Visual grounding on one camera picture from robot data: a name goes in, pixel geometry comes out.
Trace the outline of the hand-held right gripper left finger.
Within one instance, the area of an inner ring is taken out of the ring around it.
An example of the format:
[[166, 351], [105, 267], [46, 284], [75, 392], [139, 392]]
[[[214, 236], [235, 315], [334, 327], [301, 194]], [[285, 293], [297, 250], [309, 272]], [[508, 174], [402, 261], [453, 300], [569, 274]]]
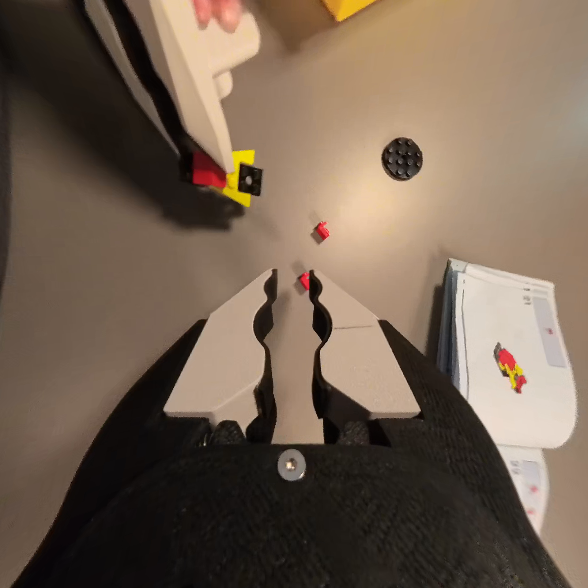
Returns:
[[273, 419], [269, 349], [277, 270], [269, 269], [212, 312], [164, 406], [169, 417], [218, 424]]

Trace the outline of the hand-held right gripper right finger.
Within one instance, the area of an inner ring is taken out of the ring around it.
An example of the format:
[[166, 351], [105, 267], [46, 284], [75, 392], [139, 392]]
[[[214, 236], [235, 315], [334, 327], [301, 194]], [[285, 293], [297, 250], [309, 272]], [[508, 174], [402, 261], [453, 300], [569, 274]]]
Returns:
[[322, 420], [413, 418], [419, 405], [378, 317], [323, 272], [310, 272], [312, 396]]

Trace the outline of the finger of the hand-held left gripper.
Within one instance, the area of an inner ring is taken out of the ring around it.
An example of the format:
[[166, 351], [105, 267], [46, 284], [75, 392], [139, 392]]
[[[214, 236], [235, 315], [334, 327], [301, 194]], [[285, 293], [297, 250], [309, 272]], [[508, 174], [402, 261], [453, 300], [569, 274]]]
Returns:
[[190, 158], [192, 139], [127, 3], [85, 1], [84, 12], [137, 104], [172, 150], [180, 158]]
[[235, 170], [216, 78], [228, 68], [231, 35], [211, 22], [201, 29], [192, 1], [151, 1], [163, 51], [164, 83], [183, 130], [226, 173]]

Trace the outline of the red yellow lego model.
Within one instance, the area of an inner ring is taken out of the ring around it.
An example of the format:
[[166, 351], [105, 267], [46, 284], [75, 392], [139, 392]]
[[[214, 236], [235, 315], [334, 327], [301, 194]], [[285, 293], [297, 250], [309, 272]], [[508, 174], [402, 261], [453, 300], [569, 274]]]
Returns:
[[254, 165], [254, 150], [233, 151], [234, 171], [224, 171], [205, 152], [197, 151], [180, 160], [180, 179], [205, 187], [249, 208], [262, 191], [263, 170]]

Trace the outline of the yellow plastic bin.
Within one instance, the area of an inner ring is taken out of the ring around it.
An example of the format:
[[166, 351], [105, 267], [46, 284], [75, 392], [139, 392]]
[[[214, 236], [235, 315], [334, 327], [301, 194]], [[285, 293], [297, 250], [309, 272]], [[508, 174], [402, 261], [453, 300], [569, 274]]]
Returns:
[[374, 1], [374, 0], [364, 0], [364, 1], [324, 0], [324, 1], [322, 1], [325, 8], [333, 16], [333, 18], [335, 19], [336, 22], [342, 22], [343, 20], [350, 18], [351, 16], [357, 14], [358, 12], [362, 11], [366, 7], [370, 6], [371, 4], [374, 4], [375, 2], [377, 2], [377, 1]]

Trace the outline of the round black lego plate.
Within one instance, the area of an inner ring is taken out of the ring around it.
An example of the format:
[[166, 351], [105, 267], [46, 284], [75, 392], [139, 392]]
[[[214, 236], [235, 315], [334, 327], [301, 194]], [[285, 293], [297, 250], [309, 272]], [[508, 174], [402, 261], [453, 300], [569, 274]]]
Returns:
[[388, 177], [406, 182], [422, 170], [423, 152], [413, 139], [398, 137], [384, 147], [381, 164]]

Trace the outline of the person's left hand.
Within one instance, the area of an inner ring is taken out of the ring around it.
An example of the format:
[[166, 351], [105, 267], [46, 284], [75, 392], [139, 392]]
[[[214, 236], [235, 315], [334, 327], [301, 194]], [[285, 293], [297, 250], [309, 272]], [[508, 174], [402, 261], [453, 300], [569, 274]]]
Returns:
[[242, 1], [192, 1], [192, 5], [201, 29], [215, 21], [225, 32], [234, 33], [243, 15]]

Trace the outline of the open instruction booklet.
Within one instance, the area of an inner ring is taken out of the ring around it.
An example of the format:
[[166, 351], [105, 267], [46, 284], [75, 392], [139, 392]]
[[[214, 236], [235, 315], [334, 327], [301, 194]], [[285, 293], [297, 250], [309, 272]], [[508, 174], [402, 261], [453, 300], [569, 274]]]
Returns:
[[449, 259], [437, 366], [487, 429], [523, 510], [541, 533], [548, 509], [544, 452], [577, 421], [577, 390], [555, 285]]

